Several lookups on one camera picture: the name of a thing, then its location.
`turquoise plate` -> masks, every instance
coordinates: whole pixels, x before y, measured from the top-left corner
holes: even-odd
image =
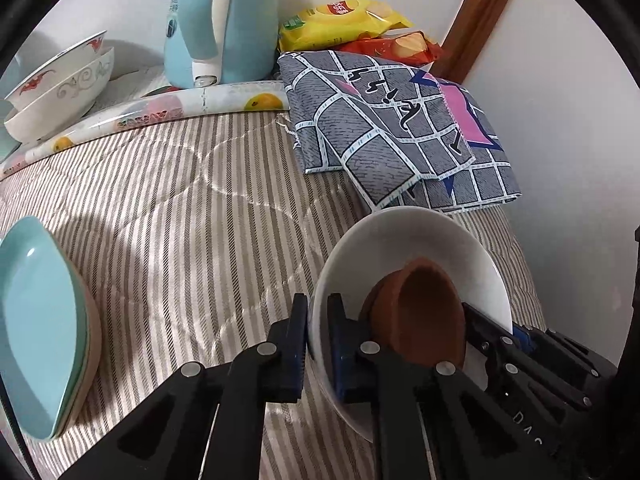
[[[0,372],[18,423],[39,440],[56,434],[80,378],[87,343],[82,285],[33,216],[0,243]]]

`gray plaid cloth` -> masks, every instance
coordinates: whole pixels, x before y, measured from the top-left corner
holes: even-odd
[[[305,173],[344,170],[369,209],[470,210],[520,195],[466,89],[346,52],[289,52],[278,63]]]

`terracotta object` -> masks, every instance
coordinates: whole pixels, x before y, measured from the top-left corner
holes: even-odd
[[[435,366],[465,361],[465,314],[447,273],[426,258],[380,280],[362,307],[373,339],[407,361]]]

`striped tablecloth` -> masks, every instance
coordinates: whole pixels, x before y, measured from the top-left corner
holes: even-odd
[[[98,373],[77,423],[29,442],[56,478],[182,363],[230,361],[310,294],[332,247],[363,215],[341,173],[302,175],[274,112],[207,116],[95,140],[0,182],[0,236],[36,215],[80,269],[102,321]],[[514,320],[543,326],[500,208],[453,218],[490,252]],[[5,437],[12,439],[6,428]],[[372,479],[368,442],[310,372],[297,405],[269,405],[265,479]]]

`wooden frame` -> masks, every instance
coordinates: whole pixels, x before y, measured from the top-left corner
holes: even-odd
[[[442,45],[449,54],[430,73],[462,83],[494,30],[509,0],[464,0]]]

